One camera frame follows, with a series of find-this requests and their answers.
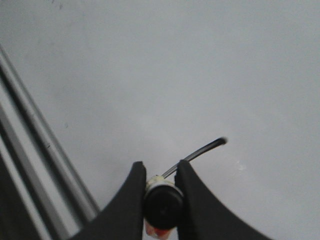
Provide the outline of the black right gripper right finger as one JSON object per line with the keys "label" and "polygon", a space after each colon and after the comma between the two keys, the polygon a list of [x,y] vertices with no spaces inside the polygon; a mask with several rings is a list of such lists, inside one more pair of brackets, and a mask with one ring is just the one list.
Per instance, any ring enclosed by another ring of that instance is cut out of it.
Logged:
{"label": "black right gripper right finger", "polygon": [[231,212],[202,182],[191,164],[180,160],[175,185],[184,195],[180,240],[269,240]]}

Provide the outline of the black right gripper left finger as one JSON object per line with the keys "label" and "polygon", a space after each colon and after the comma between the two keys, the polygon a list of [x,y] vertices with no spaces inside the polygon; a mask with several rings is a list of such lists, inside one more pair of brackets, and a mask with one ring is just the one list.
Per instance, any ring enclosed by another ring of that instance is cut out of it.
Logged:
{"label": "black right gripper left finger", "polygon": [[141,240],[146,168],[141,161],[131,170],[109,204],[72,240]]}

